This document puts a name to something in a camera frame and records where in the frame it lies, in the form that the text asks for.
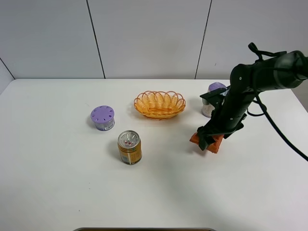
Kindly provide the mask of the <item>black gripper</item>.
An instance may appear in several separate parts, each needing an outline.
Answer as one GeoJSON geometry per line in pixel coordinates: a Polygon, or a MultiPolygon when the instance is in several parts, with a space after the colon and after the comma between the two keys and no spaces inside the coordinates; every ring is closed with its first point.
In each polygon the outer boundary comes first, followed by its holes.
{"type": "Polygon", "coordinates": [[[214,135],[230,136],[243,128],[242,120],[246,117],[245,112],[254,97],[251,92],[234,93],[228,90],[222,103],[213,111],[210,121],[197,129],[199,148],[204,151],[214,144],[214,135]]]}

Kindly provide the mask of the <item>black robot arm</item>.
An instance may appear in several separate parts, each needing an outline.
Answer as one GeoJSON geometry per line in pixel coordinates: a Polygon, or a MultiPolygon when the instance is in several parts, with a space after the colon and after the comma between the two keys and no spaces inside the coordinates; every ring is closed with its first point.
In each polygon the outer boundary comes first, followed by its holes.
{"type": "Polygon", "coordinates": [[[200,97],[214,106],[210,120],[197,129],[198,146],[207,149],[215,136],[228,138],[244,127],[242,121],[253,100],[261,92],[293,89],[308,78],[308,59],[300,51],[282,52],[254,64],[239,64],[230,75],[227,88],[200,97]]]}

